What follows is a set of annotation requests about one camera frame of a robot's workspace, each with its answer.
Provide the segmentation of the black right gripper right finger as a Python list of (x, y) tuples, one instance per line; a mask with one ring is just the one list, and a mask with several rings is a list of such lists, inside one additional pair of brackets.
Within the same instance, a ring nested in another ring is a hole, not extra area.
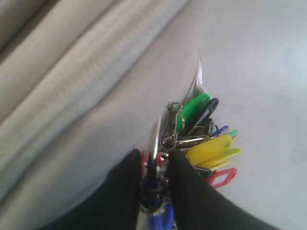
[(217, 192), (179, 150), (169, 153), (169, 181), (179, 230), (273, 230)]

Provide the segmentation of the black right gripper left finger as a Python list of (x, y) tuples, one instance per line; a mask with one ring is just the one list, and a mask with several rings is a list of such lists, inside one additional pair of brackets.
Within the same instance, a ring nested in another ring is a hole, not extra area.
[(86, 200), (47, 230), (134, 230), (140, 209), (141, 153), (133, 149)]

